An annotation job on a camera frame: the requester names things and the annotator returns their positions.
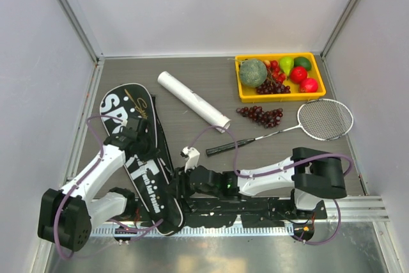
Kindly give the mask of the black racket bag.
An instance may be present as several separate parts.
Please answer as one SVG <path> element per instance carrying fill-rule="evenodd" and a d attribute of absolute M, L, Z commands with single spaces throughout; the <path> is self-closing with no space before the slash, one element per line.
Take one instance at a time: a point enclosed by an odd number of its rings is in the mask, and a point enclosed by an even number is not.
<path fill-rule="evenodd" d="M 185 218 L 169 192 L 173 163 L 154 96 L 142 84 L 119 85 L 103 97 L 99 111 L 109 140 L 125 151 L 124 168 L 148 220 L 159 223 L 161 235 L 174 235 Z"/>

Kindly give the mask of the white shuttlecock tube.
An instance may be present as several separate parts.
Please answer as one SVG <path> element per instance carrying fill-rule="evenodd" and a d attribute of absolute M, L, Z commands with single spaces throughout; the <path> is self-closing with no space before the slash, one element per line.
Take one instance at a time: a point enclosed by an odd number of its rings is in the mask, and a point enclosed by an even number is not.
<path fill-rule="evenodd" d="M 228 117 L 173 77 L 169 72 L 164 71 L 160 73 L 157 81 L 162 87 L 204 119 L 207 124 L 224 129 L 230 128 L 231 120 Z"/>

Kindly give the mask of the yellow plastic tray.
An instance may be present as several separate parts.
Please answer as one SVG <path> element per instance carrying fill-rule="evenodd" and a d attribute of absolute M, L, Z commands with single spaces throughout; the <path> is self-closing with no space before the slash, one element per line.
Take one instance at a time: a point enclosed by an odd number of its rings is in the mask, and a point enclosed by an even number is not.
<path fill-rule="evenodd" d="M 279 61 L 281 58 L 289 56 L 291 58 L 297 58 L 303 56 L 307 58 L 312 65 L 311 70 L 308 72 L 308 77 L 315 79 L 318 83 L 318 89 L 314 93 L 302 93 L 299 91 L 299 85 L 294 84 L 290 80 L 284 81 L 285 86 L 290 87 L 290 93 L 279 94 L 258 94 L 255 88 L 249 88 L 242 84 L 239 78 L 239 66 L 240 61 L 246 59 L 258 59 Z M 235 71 L 238 86 L 238 95 L 243 103 L 256 103 L 256 102 L 287 102 L 287 101 L 308 101 L 317 98 L 324 97 L 327 94 L 323 79 L 321 77 L 320 69 L 313 53 L 311 52 L 292 52 L 292 53 L 275 53 L 275 54 L 239 54 L 234 57 L 235 59 Z"/>

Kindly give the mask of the badminton racket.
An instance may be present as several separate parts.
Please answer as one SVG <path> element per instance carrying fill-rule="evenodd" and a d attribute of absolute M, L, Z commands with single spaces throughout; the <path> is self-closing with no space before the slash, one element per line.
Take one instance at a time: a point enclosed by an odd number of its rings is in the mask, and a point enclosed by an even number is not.
<path fill-rule="evenodd" d="M 306 135 L 318 141 L 333 141 L 347 135 L 353 124 L 353 115 L 343 103 L 329 98 L 319 98 L 310 100 L 298 108 L 297 125 L 263 136 L 241 139 L 209 148 L 206 150 L 206 155 L 208 157 L 218 155 L 234 150 L 236 147 L 243 147 L 295 129 L 302 130 Z"/>

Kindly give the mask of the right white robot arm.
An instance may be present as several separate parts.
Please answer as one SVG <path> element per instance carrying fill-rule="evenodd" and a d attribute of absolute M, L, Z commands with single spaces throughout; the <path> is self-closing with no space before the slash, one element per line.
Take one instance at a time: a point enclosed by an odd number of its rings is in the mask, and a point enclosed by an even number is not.
<path fill-rule="evenodd" d="M 200 153 L 193 147 L 185 147 L 181 156 L 185 165 L 175 171 L 168 191 L 192 210 L 197 207 L 191 200 L 194 194 L 236 204 L 251 203 L 264 192 L 290 188 L 290 213 L 303 218 L 324 199 L 346 197 L 346 172 L 341 156 L 333 153 L 299 147 L 278 163 L 222 173 L 199 165 Z"/>

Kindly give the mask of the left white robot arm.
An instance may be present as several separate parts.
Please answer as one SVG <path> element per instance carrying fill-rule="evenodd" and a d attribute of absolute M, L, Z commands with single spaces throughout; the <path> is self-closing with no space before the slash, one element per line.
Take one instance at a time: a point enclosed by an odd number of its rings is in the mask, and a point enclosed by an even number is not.
<path fill-rule="evenodd" d="M 113 217 L 124 221 L 136 215 L 135 194 L 124 188 L 112 188 L 95 199 L 103 184 L 126 161 L 137 157 L 149 161 L 157 154 L 149 134 L 151 124 L 142 118 L 130 118 L 117 133 L 111 133 L 95 158 L 62 188 L 48 189 L 42 196 L 37 235 L 39 238 L 80 251 L 92 230 Z"/>

